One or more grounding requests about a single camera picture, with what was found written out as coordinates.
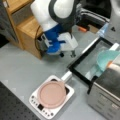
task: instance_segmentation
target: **cabinet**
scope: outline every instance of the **cabinet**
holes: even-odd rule
[[[41,58],[35,47],[35,34],[39,24],[30,5],[33,0],[0,0],[0,34],[14,45]],[[37,36],[42,34],[40,28]]]

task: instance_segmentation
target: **countertop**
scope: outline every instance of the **countertop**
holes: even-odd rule
[[[76,28],[73,34],[79,43],[76,55],[97,37],[91,32],[81,33]],[[41,120],[45,120],[29,103],[33,91],[50,75],[61,78],[66,68],[75,58],[44,55],[42,60],[30,53],[8,43],[0,49],[0,81],[22,100]],[[105,120],[98,112],[87,104],[87,86],[73,75],[68,84],[74,88],[75,94],[52,120]]]

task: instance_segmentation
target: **cable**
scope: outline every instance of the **cable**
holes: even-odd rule
[[[35,47],[36,47],[36,49],[38,50],[38,51],[41,51],[39,48],[38,48],[38,45],[37,45],[37,34],[38,34],[38,31],[39,31],[39,29],[40,29],[40,26],[38,26],[38,28],[37,28],[37,30],[36,30],[36,34],[35,34]]]
[[[88,13],[88,14],[92,14],[92,15],[95,15],[99,18],[101,18],[102,20],[104,20],[106,23],[109,23],[105,18],[101,17],[100,15],[97,15],[95,13],[92,13],[92,12],[89,12],[89,11],[82,11],[81,13]]]

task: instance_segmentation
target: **white robot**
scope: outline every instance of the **white robot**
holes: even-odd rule
[[[120,44],[120,0],[110,0],[112,13],[109,26],[105,32],[105,38]]]
[[[80,17],[79,0],[35,0],[31,10],[43,29],[47,54],[72,51],[74,55],[78,43],[70,29]]]

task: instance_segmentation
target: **pan handle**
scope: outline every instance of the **pan handle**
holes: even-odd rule
[[[72,72],[68,71],[67,73],[65,73],[63,75],[63,77],[61,78],[61,80],[66,83],[68,80],[70,80],[72,78]]]

